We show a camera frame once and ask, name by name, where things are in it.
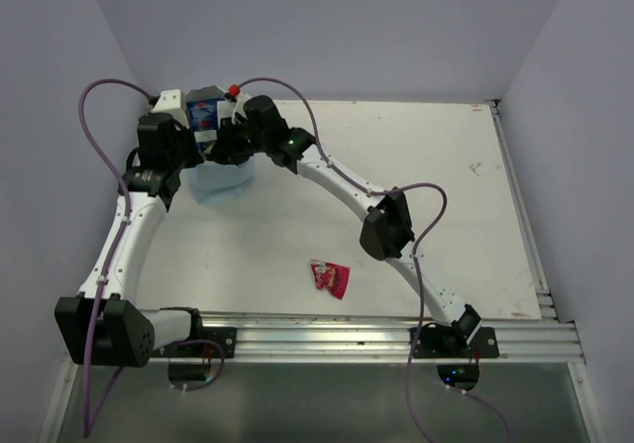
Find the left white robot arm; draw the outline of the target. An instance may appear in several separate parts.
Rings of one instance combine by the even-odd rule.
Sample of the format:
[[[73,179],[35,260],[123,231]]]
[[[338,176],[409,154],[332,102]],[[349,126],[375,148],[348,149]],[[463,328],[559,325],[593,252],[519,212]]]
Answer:
[[[54,318],[78,365],[144,366],[172,345],[183,356],[206,343],[189,307],[143,312],[135,305],[153,237],[181,186],[180,173],[200,162],[191,131],[167,113],[150,113],[137,127],[139,163],[121,178],[114,220],[89,277],[74,297],[58,300]]]

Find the light blue paper bag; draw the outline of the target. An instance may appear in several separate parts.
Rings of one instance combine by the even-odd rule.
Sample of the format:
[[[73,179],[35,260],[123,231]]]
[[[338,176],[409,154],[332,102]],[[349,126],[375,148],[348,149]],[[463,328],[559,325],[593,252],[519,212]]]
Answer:
[[[204,98],[219,97],[224,100],[225,92],[212,85],[193,89],[186,93],[185,104]],[[187,171],[189,188],[194,199],[200,204],[228,200],[238,197],[250,185],[255,173],[255,159],[249,158],[239,166],[224,166],[209,162],[202,156],[201,165]]]

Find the blue snack bag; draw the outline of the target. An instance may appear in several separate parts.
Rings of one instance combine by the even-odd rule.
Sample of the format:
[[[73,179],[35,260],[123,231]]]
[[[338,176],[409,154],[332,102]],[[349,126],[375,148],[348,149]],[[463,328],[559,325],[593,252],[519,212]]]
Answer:
[[[208,155],[217,141],[219,102],[219,97],[186,102],[190,128],[193,132],[198,151],[202,156]]]

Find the red candy packet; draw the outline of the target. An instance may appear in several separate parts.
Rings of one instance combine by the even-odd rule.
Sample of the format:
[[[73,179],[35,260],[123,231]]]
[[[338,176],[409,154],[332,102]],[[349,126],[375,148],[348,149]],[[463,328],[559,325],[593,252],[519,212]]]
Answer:
[[[348,267],[312,260],[310,270],[318,290],[327,290],[331,296],[339,300],[344,298],[351,275],[351,270]]]

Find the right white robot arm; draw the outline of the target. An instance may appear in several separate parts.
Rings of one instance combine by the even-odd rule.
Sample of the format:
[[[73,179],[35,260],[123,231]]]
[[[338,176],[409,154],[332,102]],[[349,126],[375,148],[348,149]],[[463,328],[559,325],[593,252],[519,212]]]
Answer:
[[[289,126],[268,96],[229,92],[225,98],[231,114],[219,121],[209,159],[236,166],[263,154],[333,195],[360,219],[366,254],[393,268],[418,294],[420,312],[431,315],[445,351],[460,357],[471,350],[482,319],[426,262],[421,243],[431,230],[414,233],[410,188],[385,189],[361,179],[323,148],[318,129]]]

